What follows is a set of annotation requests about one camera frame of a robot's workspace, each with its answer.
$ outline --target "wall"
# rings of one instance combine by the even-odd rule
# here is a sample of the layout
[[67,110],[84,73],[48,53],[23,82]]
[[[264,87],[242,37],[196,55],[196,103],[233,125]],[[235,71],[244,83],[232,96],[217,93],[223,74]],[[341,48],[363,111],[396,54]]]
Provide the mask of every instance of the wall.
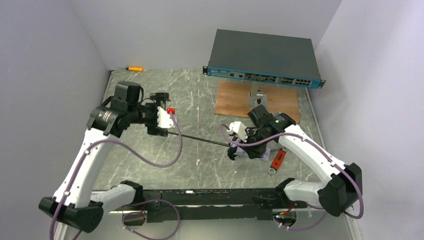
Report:
[[343,0],[316,49],[327,148],[363,170],[364,239],[424,239],[424,3]]
[[48,239],[38,204],[69,171],[108,72],[67,0],[2,1],[0,23],[0,239]]
[[71,0],[109,69],[200,69],[217,29],[310,38],[342,0]]

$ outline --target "marble table top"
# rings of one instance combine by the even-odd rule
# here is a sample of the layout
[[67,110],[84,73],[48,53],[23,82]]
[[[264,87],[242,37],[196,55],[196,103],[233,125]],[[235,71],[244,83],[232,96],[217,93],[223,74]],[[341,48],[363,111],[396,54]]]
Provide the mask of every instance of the marble table top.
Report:
[[[185,135],[225,143],[219,131],[220,124],[241,121],[246,126],[253,126],[248,118],[214,114],[219,81],[250,81],[206,76],[201,69],[145,69],[143,72],[117,69],[112,72],[106,97],[113,95],[119,81],[141,84],[145,95],[168,92],[171,102],[167,107],[176,109],[178,124]],[[299,125],[315,142],[321,144],[306,90],[301,87],[296,89]],[[178,136],[149,136],[144,125],[132,125],[124,131],[121,141],[145,158],[162,164],[174,159],[179,146]],[[179,160],[170,167],[158,168],[116,145],[108,155],[94,189],[107,190],[123,180],[139,183],[144,189],[274,188],[286,178],[319,181],[315,173],[290,151],[276,174],[270,175],[268,169],[276,152],[268,162],[248,157],[232,161],[227,157],[227,149],[225,146],[184,138]]]

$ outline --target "orange tool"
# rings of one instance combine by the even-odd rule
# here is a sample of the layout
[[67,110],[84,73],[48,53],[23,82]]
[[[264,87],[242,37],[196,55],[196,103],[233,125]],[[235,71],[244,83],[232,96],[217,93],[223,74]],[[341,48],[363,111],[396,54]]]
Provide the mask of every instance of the orange tool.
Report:
[[274,158],[274,161],[272,161],[271,166],[269,166],[268,173],[271,175],[276,174],[277,170],[280,168],[281,164],[283,163],[284,157],[286,156],[287,148],[283,147],[280,149],[277,153],[277,155]]

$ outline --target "black cable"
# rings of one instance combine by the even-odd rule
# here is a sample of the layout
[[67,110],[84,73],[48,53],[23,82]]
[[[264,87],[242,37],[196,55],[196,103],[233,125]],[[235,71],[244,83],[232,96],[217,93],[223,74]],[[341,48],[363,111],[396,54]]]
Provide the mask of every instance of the black cable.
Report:
[[[178,135],[175,132],[170,132],[169,131],[168,133],[171,134],[171,135]],[[184,135],[184,134],[181,134],[181,136],[183,136],[185,138],[189,138],[189,139],[203,141],[203,142],[210,143],[210,144],[216,144],[216,145],[224,146],[224,147],[227,147],[227,148],[230,147],[228,144],[225,144],[225,143],[222,143],[222,142],[207,140],[207,139],[203,139],[203,138],[196,137],[196,136],[189,136],[189,135]]]

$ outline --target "purple cable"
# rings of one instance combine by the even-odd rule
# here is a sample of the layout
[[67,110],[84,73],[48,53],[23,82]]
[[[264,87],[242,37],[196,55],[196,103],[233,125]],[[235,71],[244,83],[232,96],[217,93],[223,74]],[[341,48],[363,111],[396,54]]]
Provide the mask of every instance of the purple cable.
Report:
[[[260,141],[258,141],[258,142],[253,142],[253,143],[238,143],[238,142],[234,142],[234,141],[232,141],[226,134],[225,134],[225,132],[224,132],[224,128],[226,128],[226,129],[230,129],[227,125],[225,125],[225,124],[222,124],[221,125],[221,128],[220,128],[220,130],[221,130],[221,134],[222,134],[222,136],[229,142],[229,143],[231,143],[231,144],[234,144],[234,145],[237,145],[237,146],[240,146],[240,147],[253,147],[253,146],[257,146],[257,145],[259,145],[259,144],[263,144],[263,143],[266,143],[266,142],[269,142],[269,141],[271,141],[271,140],[273,140],[273,139],[275,139],[275,138],[278,138],[278,137],[281,137],[281,136],[292,136],[292,137],[295,137],[295,138],[298,138],[298,139],[301,139],[301,140],[303,140],[304,138],[302,137],[302,136],[300,136],[300,135],[298,135],[298,134],[294,134],[294,133],[290,133],[290,132],[280,132],[280,133],[277,133],[277,134],[275,134],[275,135],[273,135],[273,136],[270,136],[270,137],[267,137],[267,138],[265,138],[265,139],[263,139],[263,140],[260,140]],[[333,160],[320,148],[320,146],[318,146],[315,142],[313,142],[313,141],[311,141],[311,140],[309,140],[309,139],[304,139],[304,141],[305,142],[307,142],[308,144],[310,144],[312,147],[314,147],[315,149],[317,149],[318,150],[318,152],[320,152],[323,156],[324,156],[324,158],[325,159],[327,159],[327,161],[329,162],[329,163],[332,163],[333,162]],[[334,165],[334,167],[337,169],[337,170],[339,170],[348,180],[349,180],[349,182],[353,185],[353,188],[355,188],[355,191],[356,191],[356,194],[357,194],[357,196],[358,196],[358,199],[359,199],[359,214],[357,215],[357,216],[355,216],[355,215],[352,215],[352,214],[350,214],[350,213],[348,213],[348,212],[344,212],[344,214],[346,214],[347,216],[349,216],[349,217],[351,217],[351,218],[353,218],[353,219],[360,219],[360,218],[362,218],[362,216],[364,215],[364,199],[362,198],[362,193],[361,193],[361,191],[360,191],[360,189],[359,189],[359,187],[358,187],[358,185],[357,185],[357,183],[351,178],[351,176],[349,176],[349,174],[347,174],[340,166],[338,166],[337,164],[335,164]]]
[[307,202],[305,202],[305,204],[308,205],[311,209],[324,210],[324,208],[320,207],[320,206],[314,206],[314,205],[311,205]]
[[125,227],[126,230],[130,231],[131,233],[136,234],[136,235],[138,235],[142,238],[145,238],[147,240],[167,240],[167,239],[171,238],[177,232],[178,227],[180,226],[180,223],[181,223],[180,213],[178,212],[178,209],[175,207],[175,205],[173,205],[172,203],[170,203],[167,200],[152,199],[152,200],[147,200],[147,201],[143,201],[143,202],[139,202],[139,203],[135,203],[135,204],[129,204],[129,205],[126,205],[126,206],[128,206],[128,207],[129,206],[139,206],[139,205],[148,204],[148,203],[151,203],[151,202],[164,202],[164,203],[170,205],[175,210],[177,222],[176,222],[176,227],[175,227],[174,231],[171,232],[171,234],[169,234],[167,237],[164,237],[164,238],[151,238],[151,237],[143,235],[143,234],[139,233],[138,231],[133,230],[130,227],[128,227],[127,225],[125,225],[125,222],[124,222],[125,218],[128,215],[135,215],[135,214],[140,215],[140,213],[138,211],[129,212],[129,213],[126,213],[125,215],[123,215],[122,216],[122,225]]
[[[327,216],[327,212],[324,212],[324,214],[322,215],[322,217],[316,221],[314,224],[307,226],[307,227],[302,227],[302,228],[296,228],[296,227],[288,227],[288,226],[284,226],[281,225],[281,227],[285,227],[285,229],[287,230],[291,230],[291,231],[306,231],[306,230],[310,230],[315,228],[316,226],[318,226]],[[278,227],[280,227],[280,223],[276,221],[276,219],[274,218],[274,222],[278,225]]]
[[[134,155],[136,155],[138,158],[140,158],[141,160],[143,160],[144,162],[146,162],[147,164],[150,164],[154,167],[159,167],[159,168],[166,168],[169,167],[171,165],[173,165],[178,158],[181,155],[181,151],[183,150],[183,136],[181,135],[181,131],[180,131],[180,127],[178,126],[177,122],[175,121],[174,115],[171,113],[169,113],[169,115],[171,116],[172,122],[175,125],[176,131],[178,132],[178,136],[179,136],[179,149],[178,152],[176,154],[176,157],[174,160],[172,160],[171,162],[167,163],[167,164],[158,164],[158,163],[154,163],[152,161],[147,160],[146,158],[144,158],[143,156],[141,156],[139,153],[137,153],[134,149],[132,149],[130,146],[128,146],[127,144],[120,142],[118,140],[112,140],[112,139],[104,139],[104,140],[99,140],[99,141],[95,141],[93,142],[90,146],[87,147],[86,151],[91,151],[91,149],[93,149],[95,146],[102,144],[102,143],[112,143],[112,144],[117,144],[117,145],[121,145],[122,147],[128,149],[131,153],[133,153]],[[66,186],[66,189],[63,193],[62,199],[60,200],[60,202],[58,203],[56,210],[54,211],[53,217],[51,218],[51,224],[50,224],[50,232],[49,232],[49,237],[50,240],[54,240],[55,237],[55,222],[58,219],[58,215],[59,215],[59,211],[62,208],[62,206],[64,205],[66,198],[68,197],[67,195],[65,195],[66,192],[69,192],[72,188],[72,184],[74,184],[75,179],[77,178],[78,172],[81,169],[81,166],[83,165],[84,160],[86,159],[86,151],[84,151],[84,153],[82,154],[81,158],[79,159],[78,163],[76,164],[75,170],[72,173],[72,176],[69,179],[69,183]],[[79,231],[77,233],[77,235],[73,238],[73,240],[77,239],[77,237],[80,235],[81,231]]]

